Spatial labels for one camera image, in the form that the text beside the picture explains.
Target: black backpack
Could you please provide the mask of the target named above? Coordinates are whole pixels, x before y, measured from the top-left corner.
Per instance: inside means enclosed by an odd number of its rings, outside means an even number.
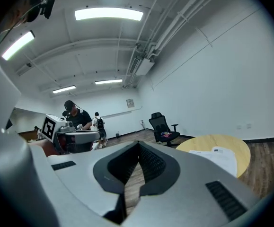
[[[97,128],[99,129],[104,129],[104,124],[103,124],[103,120],[101,118],[97,119]]]

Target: round table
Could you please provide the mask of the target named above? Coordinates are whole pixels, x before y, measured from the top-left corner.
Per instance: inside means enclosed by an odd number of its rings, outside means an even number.
[[[221,146],[235,152],[238,164],[237,177],[246,171],[250,162],[250,150],[244,141],[232,136],[211,134],[199,136],[183,142],[176,149],[185,152],[190,150],[211,151],[215,146]]]

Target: rectangular light panel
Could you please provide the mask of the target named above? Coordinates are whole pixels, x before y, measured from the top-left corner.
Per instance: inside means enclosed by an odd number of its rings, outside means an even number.
[[[72,90],[72,89],[76,89],[76,87],[75,86],[70,86],[70,87],[60,88],[58,90],[54,90],[53,93],[60,93],[60,92],[64,92],[64,91]]]
[[[143,13],[131,9],[121,8],[93,8],[75,11],[76,20],[95,17],[119,17],[140,21]]]
[[[25,35],[23,35],[20,39],[18,39],[16,42],[12,44],[11,47],[9,47],[2,57],[6,60],[8,60],[13,54],[15,54],[18,50],[20,50],[24,45],[26,45],[28,42],[34,39],[34,34],[32,31],[27,32]]]
[[[96,81],[95,83],[98,85],[98,84],[115,83],[115,82],[122,82],[122,79],[107,80],[107,81]]]

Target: black t-shirt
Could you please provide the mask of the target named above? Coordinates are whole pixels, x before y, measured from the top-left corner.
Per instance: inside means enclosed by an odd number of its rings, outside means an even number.
[[[88,122],[91,122],[91,118],[88,112],[83,110],[83,112],[81,113],[80,110],[78,110],[76,116],[72,116],[70,114],[67,117],[66,121],[71,121],[74,127],[77,127],[79,124],[82,124],[82,126],[85,126]]]

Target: chair headrest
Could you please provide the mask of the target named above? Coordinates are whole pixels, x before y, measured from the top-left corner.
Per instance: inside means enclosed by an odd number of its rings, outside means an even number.
[[[162,116],[162,114],[161,114],[160,112],[152,113],[152,114],[151,114],[151,118],[152,118],[152,119],[158,118],[158,117],[160,117],[160,116]]]

